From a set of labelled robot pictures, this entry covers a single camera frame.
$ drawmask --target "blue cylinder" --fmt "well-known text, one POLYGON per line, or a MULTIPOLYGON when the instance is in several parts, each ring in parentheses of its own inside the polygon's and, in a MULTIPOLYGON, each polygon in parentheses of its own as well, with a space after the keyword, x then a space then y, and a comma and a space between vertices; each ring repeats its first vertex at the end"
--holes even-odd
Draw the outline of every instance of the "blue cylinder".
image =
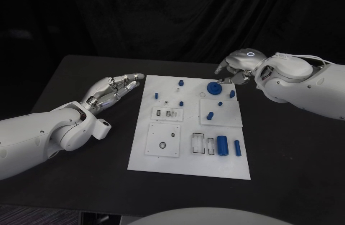
POLYGON ((232 90, 231 92, 229 92, 229 98, 234 98, 235 97, 235 91, 232 90))
POLYGON ((218 144, 218 155, 226 156, 228 155, 228 138, 226 138, 226 136, 216 137, 216 144, 218 144))
POLYGON ((216 94, 221 93, 222 88, 221 88, 221 85, 216 82, 211 82, 206 85, 206 90, 208 90, 209 94, 216 95, 216 94))
POLYGON ((206 116, 206 119, 211 120, 212 117, 213 117, 213 112, 209 112, 209 113, 208 113, 208 116, 206 116))
POLYGON ((238 140, 235 140, 235 156, 242 156, 241 155, 241 147, 239 147, 239 141, 238 140))

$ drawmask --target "black table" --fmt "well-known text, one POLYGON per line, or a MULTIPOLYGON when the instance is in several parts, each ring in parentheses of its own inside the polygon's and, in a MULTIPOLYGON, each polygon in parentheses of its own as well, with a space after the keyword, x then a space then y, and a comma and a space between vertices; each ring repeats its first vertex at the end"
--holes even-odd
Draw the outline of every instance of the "black table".
MULTIPOLYGON (((215 79, 215 64, 68 56, 32 112, 79 101, 104 77, 141 72, 215 79)), ((73 152, 0 181, 0 204, 147 216, 188 207, 245 210, 293 224, 341 224, 345 123, 237 86, 251 180, 128 171, 144 81, 104 111, 112 129, 73 152)))

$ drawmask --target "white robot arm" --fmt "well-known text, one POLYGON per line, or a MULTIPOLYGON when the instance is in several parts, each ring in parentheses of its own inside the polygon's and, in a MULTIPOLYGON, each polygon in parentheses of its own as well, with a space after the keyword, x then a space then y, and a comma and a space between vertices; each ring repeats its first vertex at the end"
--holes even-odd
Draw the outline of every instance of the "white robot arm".
POLYGON ((59 150, 78 149, 91 136, 107 136, 111 125, 95 115, 138 86, 143 77, 134 73, 104 78, 79 103, 0 121, 0 180, 45 162, 59 150))
POLYGON ((245 84, 254 76, 257 88, 270 100, 290 102, 300 109, 345 120, 345 66, 312 55, 276 53, 270 58, 254 49, 232 52, 221 62, 234 74, 222 83, 245 84), (322 61, 312 66, 306 60, 322 61))

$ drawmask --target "rectangular slot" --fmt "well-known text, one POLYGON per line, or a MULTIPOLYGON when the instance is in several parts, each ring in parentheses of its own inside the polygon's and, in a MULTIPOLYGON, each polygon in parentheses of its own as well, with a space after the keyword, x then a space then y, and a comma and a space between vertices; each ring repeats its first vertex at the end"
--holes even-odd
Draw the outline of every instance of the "rectangular slot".
POLYGON ((183 109, 153 107, 151 119, 167 121, 183 121, 183 109))
POLYGON ((205 154, 205 135, 199 133, 192 134, 192 153, 205 154))
POLYGON ((213 139, 212 138, 206 139, 206 151, 208 151, 208 155, 213 155, 213 139))

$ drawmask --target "black curtain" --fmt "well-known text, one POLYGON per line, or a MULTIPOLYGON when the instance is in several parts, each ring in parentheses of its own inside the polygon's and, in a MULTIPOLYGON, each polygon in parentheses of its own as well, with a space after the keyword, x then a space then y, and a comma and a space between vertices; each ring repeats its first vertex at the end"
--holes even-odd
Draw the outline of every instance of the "black curtain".
POLYGON ((343 0, 0 2, 0 118, 29 112, 68 54, 218 63, 251 47, 345 63, 343 0))

